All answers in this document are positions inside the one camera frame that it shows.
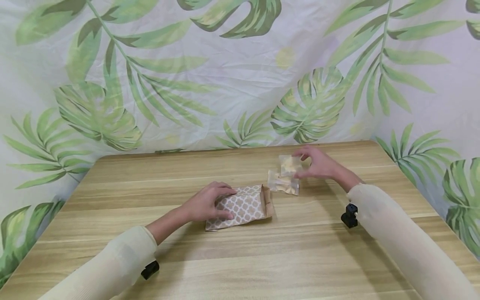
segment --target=table surface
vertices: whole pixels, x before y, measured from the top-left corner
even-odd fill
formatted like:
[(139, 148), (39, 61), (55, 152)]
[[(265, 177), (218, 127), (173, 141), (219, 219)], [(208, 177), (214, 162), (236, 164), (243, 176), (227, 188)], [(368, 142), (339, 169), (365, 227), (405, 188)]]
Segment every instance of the table surface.
[[(37, 299), (105, 245), (177, 207), (212, 181), (263, 183), (278, 155), (299, 146), (98, 160), (4, 288), (0, 299)], [(480, 289), (480, 264), (374, 142), (320, 147), (390, 194)], [(361, 227), (340, 221), (347, 198), (333, 181), (302, 180), (300, 195), (273, 193), (270, 220), (205, 232), (179, 229), (157, 251), (160, 271), (115, 299), (420, 299)]]

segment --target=fabric backdrop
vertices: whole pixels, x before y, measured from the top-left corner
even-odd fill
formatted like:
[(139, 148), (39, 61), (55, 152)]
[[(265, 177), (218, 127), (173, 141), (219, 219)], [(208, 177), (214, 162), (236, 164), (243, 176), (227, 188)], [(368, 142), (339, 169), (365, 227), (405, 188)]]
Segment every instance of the fabric backdrop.
[(0, 287), (153, 151), (373, 139), (480, 256), (479, 40), (480, 0), (2, 1)]

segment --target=plastic bag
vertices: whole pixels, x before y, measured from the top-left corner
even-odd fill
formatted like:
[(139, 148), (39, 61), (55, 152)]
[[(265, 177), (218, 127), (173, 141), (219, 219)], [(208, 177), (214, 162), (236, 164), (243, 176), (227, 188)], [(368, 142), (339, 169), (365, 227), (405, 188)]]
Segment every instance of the plastic bag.
[(298, 196), (300, 181), (296, 178), (280, 176), (280, 173), (275, 170), (269, 170), (267, 186), (272, 192)]
[(299, 156), (279, 155), (280, 159), (280, 176), (293, 177), (295, 173), (303, 169)]

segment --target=kraft paper bag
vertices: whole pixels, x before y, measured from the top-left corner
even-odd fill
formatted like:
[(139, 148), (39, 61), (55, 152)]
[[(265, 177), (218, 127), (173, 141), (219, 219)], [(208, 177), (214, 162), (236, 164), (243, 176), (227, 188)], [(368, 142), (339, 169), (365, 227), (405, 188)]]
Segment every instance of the kraft paper bag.
[(259, 184), (235, 189), (237, 193), (218, 199), (216, 208), (233, 214), (232, 220), (207, 220), (205, 231), (247, 224), (255, 220), (270, 218), (274, 207), (270, 197), (270, 189)]

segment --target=cream sleeve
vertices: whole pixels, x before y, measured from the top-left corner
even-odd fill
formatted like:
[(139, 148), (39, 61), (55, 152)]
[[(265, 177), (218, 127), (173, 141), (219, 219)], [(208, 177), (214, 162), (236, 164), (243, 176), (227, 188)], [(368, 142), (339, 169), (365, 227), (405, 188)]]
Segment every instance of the cream sleeve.
[(145, 266), (155, 260), (156, 248), (155, 239), (145, 227), (133, 227), (111, 240), (40, 300), (109, 300), (136, 282)]
[(349, 193), (357, 220), (383, 246), (424, 300), (478, 300), (455, 263), (384, 191), (360, 184)]

